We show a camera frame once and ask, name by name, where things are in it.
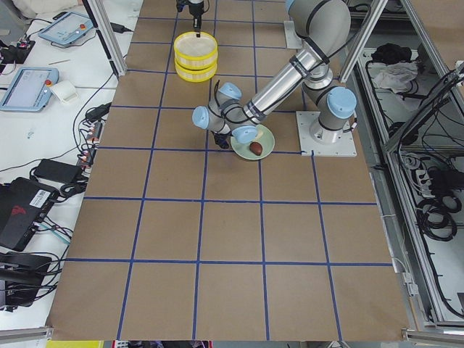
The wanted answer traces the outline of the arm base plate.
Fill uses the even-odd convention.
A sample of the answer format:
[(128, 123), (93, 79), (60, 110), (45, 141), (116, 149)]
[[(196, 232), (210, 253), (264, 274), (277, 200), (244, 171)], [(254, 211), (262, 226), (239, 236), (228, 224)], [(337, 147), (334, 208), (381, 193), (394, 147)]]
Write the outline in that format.
[(296, 112), (302, 156), (356, 157), (351, 125), (345, 120), (340, 130), (326, 130), (319, 123), (320, 112)]
[(295, 25), (292, 20), (287, 20), (283, 22), (284, 33), (286, 38), (286, 48), (287, 49), (301, 49), (302, 48), (302, 39), (297, 35), (295, 31)]

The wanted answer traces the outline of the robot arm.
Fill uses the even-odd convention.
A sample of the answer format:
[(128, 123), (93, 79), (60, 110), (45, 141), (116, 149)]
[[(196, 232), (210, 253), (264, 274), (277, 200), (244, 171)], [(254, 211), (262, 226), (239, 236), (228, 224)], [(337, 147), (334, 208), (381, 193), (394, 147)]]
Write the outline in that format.
[(208, 105), (193, 111), (193, 124), (214, 133), (223, 149), (228, 148), (228, 136), (240, 144), (255, 140), (257, 126), (298, 87), (320, 110), (313, 138), (322, 144), (330, 135), (339, 135), (355, 111), (354, 93), (334, 83), (329, 67), (330, 59), (348, 43), (349, 7), (343, 1), (287, 1), (286, 10), (302, 48), (246, 104), (240, 103), (237, 86), (218, 83)]
[(201, 36), (202, 15), (205, 13), (203, 0), (177, 0), (176, 9), (182, 12), (184, 7), (188, 7), (189, 14), (193, 17), (193, 29), (196, 37)]

